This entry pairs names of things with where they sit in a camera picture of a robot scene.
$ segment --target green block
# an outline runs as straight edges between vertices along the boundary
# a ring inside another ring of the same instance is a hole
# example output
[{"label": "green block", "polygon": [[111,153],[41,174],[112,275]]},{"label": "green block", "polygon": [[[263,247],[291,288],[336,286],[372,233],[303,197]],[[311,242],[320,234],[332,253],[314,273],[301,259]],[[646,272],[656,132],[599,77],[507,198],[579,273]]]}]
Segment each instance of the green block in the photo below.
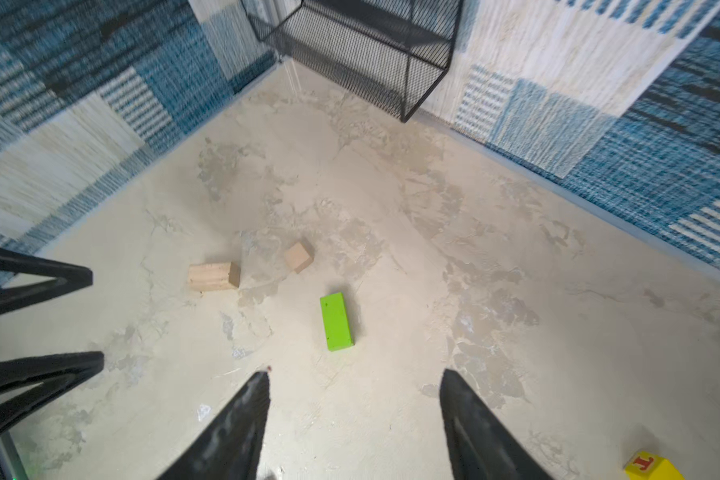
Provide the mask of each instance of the green block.
[{"label": "green block", "polygon": [[349,331],[344,294],[339,292],[324,296],[320,299],[320,308],[322,324],[326,328],[328,350],[334,352],[355,345],[352,341],[352,333]]}]

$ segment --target floor stain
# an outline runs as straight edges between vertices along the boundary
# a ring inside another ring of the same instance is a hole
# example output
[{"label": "floor stain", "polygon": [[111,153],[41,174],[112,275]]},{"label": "floor stain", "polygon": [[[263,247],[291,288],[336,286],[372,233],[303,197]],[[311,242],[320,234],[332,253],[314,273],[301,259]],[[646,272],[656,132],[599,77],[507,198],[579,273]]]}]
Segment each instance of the floor stain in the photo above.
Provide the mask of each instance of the floor stain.
[{"label": "floor stain", "polygon": [[[464,203],[461,188],[447,182],[444,174],[436,170],[412,172],[404,179],[401,194],[403,212],[428,240],[442,233],[459,216]],[[485,228],[480,226],[476,234],[484,234]]]},{"label": "floor stain", "polygon": [[565,237],[552,235],[546,226],[541,226],[541,231],[544,233],[544,237],[547,239],[547,242],[549,242],[551,245],[562,245],[562,246],[568,246],[568,242],[566,242],[568,235],[566,233]]},{"label": "floor stain", "polygon": [[368,116],[368,103],[354,94],[345,92],[341,97],[329,96],[324,110],[330,117],[331,127],[338,135],[341,149],[355,140],[362,140],[371,146],[380,146],[388,141],[387,129],[375,118]]},{"label": "floor stain", "polygon": [[387,131],[386,141],[377,150],[388,163],[414,174],[431,174],[432,162],[442,161],[444,136],[435,129],[391,124]]},{"label": "floor stain", "polygon": [[359,280],[382,255],[384,245],[370,226],[360,219],[346,222],[338,231],[340,241],[332,262],[337,272],[349,281]]},{"label": "floor stain", "polygon": [[519,269],[513,269],[513,270],[499,270],[496,272],[493,272],[490,274],[490,281],[491,282],[510,282],[514,283],[515,285],[519,284],[520,281],[524,278],[523,272],[521,272]]},{"label": "floor stain", "polygon": [[260,305],[265,298],[275,295],[278,291],[279,281],[265,285],[254,286],[253,288],[240,289],[240,298],[237,305],[241,308]]},{"label": "floor stain", "polygon": [[440,389],[438,386],[428,383],[427,385],[424,385],[419,390],[423,396],[428,396],[429,398],[439,398],[440,397]]},{"label": "floor stain", "polygon": [[250,350],[240,349],[238,347],[232,348],[232,357],[235,358],[236,360],[242,360],[242,359],[246,358],[248,355],[250,355],[251,353],[253,353],[253,352]]},{"label": "floor stain", "polygon": [[586,247],[586,238],[581,230],[574,230],[574,239],[582,250]]},{"label": "floor stain", "polygon": [[[85,448],[86,428],[96,421],[94,408],[80,408],[63,398],[42,412],[42,419],[29,416],[11,429],[31,478],[47,475],[74,460]],[[42,448],[38,445],[41,438]]]},{"label": "floor stain", "polygon": [[127,385],[134,386],[137,385],[139,380],[144,376],[144,365],[149,360],[150,358],[145,355],[128,354],[114,364],[111,364],[110,370],[112,370],[112,368],[120,370],[125,374]]},{"label": "floor stain", "polygon": [[267,105],[275,110],[295,103],[291,98],[283,97],[275,91],[267,90],[259,90],[251,93],[245,102],[254,105]]},{"label": "floor stain", "polygon": [[651,289],[647,289],[647,288],[646,288],[646,289],[643,291],[643,295],[646,296],[646,297],[648,297],[648,301],[650,301],[651,304],[653,304],[654,307],[656,307],[656,308],[662,308],[662,307],[664,307],[664,299],[661,298],[660,296],[658,296],[657,294],[653,293],[653,292],[651,291]]},{"label": "floor stain", "polygon": [[489,408],[501,408],[507,398],[525,398],[520,377],[494,334],[512,325],[537,325],[538,315],[508,290],[491,291],[488,273],[474,266],[451,270],[449,296],[458,299],[448,339],[453,365]]},{"label": "floor stain", "polygon": [[230,341],[234,340],[235,339],[235,321],[232,320],[232,318],[224,312],[219,312],[219,314],[221,315],[221,322],[222,322],[221,330],[226,335],[226,339],[230,340]]},{"label": "floor stain", "polygon": [[221,199],[240,177],[251,177],[255,172],[249,164],[260,164],[266,158],[263,147],[256,144],[216,144],[206,138],[206,146],[199,154],[197,177],[213,201]]},{"label": "floor stain", "polygon": [[607,293],[596,292],[595,290],[592,290],[592,289],[579,290],[579,291],[571,291],[571,292],[569,292],[569,294],[571,294],[571,295],[582,295],[582,296],[595,295],[595,296],[600,297],[600,298],[603,299],[603,300],[610,300],[610,301],[616,302],[616,303],[623,303],[621,300],[619,300],[618,298],[616,298],[614,295],[609,295],[609,294],[607,294]]},{"label": "floor stain", "polygon": [[533,221],[541,212],[541,202],[536,197],[535,187],[527,182],[515,179],[500,178],[502,206],[512,210],[517,218],[526,222]]},{"label": "floor stain", "polygon": [[581,474],[575,457],[566,454],[562,442],[558,438],[538,432],[530,432],[530,437],[524,444],[528,446],[528,452],[553,477],[559,480],[584,480],[589,478]]}]

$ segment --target black metal frame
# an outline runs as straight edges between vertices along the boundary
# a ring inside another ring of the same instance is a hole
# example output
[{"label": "black metal frame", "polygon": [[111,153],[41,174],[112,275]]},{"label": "black metal frame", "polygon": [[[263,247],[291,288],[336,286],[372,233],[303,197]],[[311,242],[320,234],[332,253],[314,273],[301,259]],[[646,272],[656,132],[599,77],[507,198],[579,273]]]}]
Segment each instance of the black metal frame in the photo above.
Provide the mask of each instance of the black metal frame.
[{"label": "black metal frame", "polygon": [[[0,289],[0,315],[74,292],[94,282],[84,266],[63,264],[0,248],[0,271],[51,276],[52,280]],[[32,387],[0,403],[0,468],[21,480],[24,468],[8,430],[22,418],[62,396],[104,368],[102,352],[65,353],[0,362],[0,394]]]},{"label": "black metal frame", "polygon": [[464,0],[301,0],[260,42],[408,121],[451,67]]},{"label": "black metal frame", "polygon": [[0,289],[0,315],[94,284],[94,273],[84,266],[22,255],[0,248],[0,270],[15,274],[53,276],[52,280]]},{"label": "black metal frame", "polygon": [[552,480],[454,370],[440,382],[454,480]]},{"label": "black metal frame", "polygon": [[256,480],[269,375],[256,372],[158,480]]},{"label": "black metal frame", "polygon": [[104,368],[102,352],[64,353],[0,362],[0,394],[40,382],[0,404],[0,436]]}]

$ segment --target yellow block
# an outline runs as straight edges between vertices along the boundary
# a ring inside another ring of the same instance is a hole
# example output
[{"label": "yellow block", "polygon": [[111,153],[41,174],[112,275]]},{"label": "yellow block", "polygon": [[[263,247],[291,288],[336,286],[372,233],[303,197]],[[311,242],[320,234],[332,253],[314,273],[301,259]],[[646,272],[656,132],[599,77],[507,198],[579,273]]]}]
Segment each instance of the yellow block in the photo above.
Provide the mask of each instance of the yellow block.
[{"label": "yellow block", "polygon": [[638,452],[624,467],[630,480],[684,480],[666,458],[653,453]]}]

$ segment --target marble-textured floor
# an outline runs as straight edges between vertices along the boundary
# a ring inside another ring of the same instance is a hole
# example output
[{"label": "marble-textured floor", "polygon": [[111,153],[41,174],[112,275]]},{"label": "marble-textured floor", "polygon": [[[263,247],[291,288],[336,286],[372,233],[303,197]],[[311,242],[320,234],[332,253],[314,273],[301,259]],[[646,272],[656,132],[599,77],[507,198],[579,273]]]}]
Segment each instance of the marble-textured floor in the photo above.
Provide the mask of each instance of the marble-textured floor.
[{"label": "marble-textured floor", "polygon": [[[720,283],[292,64],[44,255],[94,286],[1,317],[0,360],[106,366],[12,430],[32,479],[154,478],[266,366],[262,477],[450,478],[450,366],[555,478],[622,479],[638,448],[720,478]],[[216,260],[240,290],[189,291]],[[356,345],[328,352],[336,291]]]}]

